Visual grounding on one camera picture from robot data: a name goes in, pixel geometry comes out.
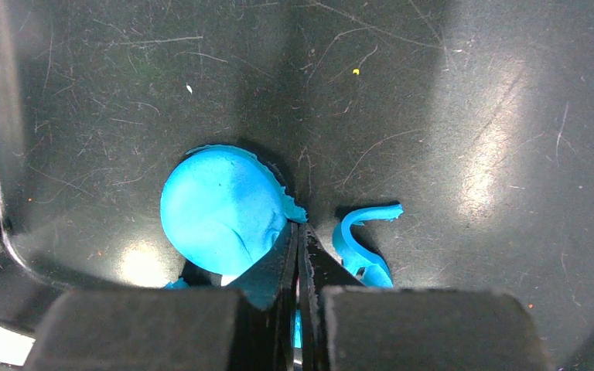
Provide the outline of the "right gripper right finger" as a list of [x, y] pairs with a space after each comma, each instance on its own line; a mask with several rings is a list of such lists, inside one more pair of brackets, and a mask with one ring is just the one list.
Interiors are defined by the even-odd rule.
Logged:
[[304, 370], [551, 370], [531, 316], [495, 290], [371, 288], [299, 227]]

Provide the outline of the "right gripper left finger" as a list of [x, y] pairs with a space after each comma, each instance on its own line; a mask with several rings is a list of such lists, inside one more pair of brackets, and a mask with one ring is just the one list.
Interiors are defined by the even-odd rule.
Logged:
[[51, 306], [27, 370], [290, 370], [298, 232], [223, 287], [70, 291]]

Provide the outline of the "blue dough scrap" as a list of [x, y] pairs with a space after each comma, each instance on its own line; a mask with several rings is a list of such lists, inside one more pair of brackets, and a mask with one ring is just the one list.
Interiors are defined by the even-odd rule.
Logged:
[[333, 230], [332, 243], [343, 267], [362, 284], [369, 287], [392, 288], [394, 282], [385, 260], [360, 244], [352, 234], [353, 226], [367, 221], [393, 221], [404, 212], [402, 205], [372, 206], [348, 213]]

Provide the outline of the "blue dough piece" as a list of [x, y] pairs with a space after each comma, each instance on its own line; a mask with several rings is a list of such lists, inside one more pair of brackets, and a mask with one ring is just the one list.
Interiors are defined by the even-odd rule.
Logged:
[[277, 175], [257, 155], [233, 145], [187, 152], [163, 187], [159, 215], [182, 256], [223, 276], [242, 275], [288, 222], [308, 220]]

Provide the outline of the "black plastic tray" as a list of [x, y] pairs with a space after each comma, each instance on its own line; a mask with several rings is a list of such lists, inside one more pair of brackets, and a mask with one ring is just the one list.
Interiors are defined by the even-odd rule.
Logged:
[[325, 248], [502, 289], [594, 370], [594, 1], [0, 1], [0, 326], [183, 269], [159, 198], [194, 147], [280, 171]]

